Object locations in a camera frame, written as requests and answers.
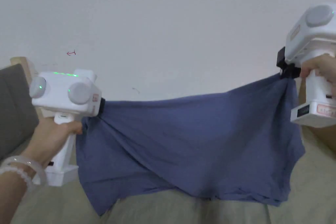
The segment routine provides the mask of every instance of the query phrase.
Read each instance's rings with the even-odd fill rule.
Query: gray circular knob
[[[328,24],[334,16],[333,9],[329,5],[319,5],[308,11],[306,23],[309,27],[318,27]]]
[[[68,97],[74,104],[85,104],[90,98],[90,88],[84,83],[77,82],[68,89]]]
[[[38,76],[34,78],[29,87],[29,95],[31,98],[40,98],[45,92],[46,81]]]

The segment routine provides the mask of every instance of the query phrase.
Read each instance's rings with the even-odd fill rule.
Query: blue cloth
[[[79,179],[99,215],[118,198],[180,190],[278,206],[305,150],[295,82],[279,75],[227,93],[109,101],[77,136]]]

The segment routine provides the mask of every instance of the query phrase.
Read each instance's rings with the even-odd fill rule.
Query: white wall
[[[286,34],[325,1],[0,0],[0,67],[92,69],[110,100],[224,92],[278,72]]]

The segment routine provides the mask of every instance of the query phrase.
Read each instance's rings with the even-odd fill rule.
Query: bracelet
[[[47,182],[47,176],[45,174],[44,169],[42,168],[42,166],[37,163],[36,161],[27,158],[25,156],[11,156],[6,158],[3,162],[1,166],[7,166],[10,163],[21,163],[24,165],[29,166],[30,168],[32,168],[34,171],[36,171],[36,174],[38,175],[38,177],[40,178],[40,185],[44,186]]]
[[[5,172],[16,172],[21,176],[21,178],[26,182],[27,191],[30,193],[34,189],[34,185],[32,184],[31,178],[28,176],[26,172],[23,171],[22,168],[17,168],[14,166],[3,166],[0,168],[0,175]]]

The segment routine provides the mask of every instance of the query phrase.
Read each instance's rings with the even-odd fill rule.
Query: wrist
[[[10,164],[11,166],[13,167],[16,167],[16,168],[19,168],[19,169],[22,169],[24,172],[26,172],[28,174],[28,176],[33,179],[35,174],[36,174],[36,171],[34,171],[31,167],[29,167],[28,165],[25,165],[25,164],[22,164],[22,163],[16,163],[16,162],[12,162]]]
[[[43,168],[46,168],[49,163],[49,159],[46,157],[46,155],[43,155],[43,153],[36,153],[32,151],[31,149],[27,148],[25,149],[22,154],[22,156],[30,158],[37,163],[39,163]]]

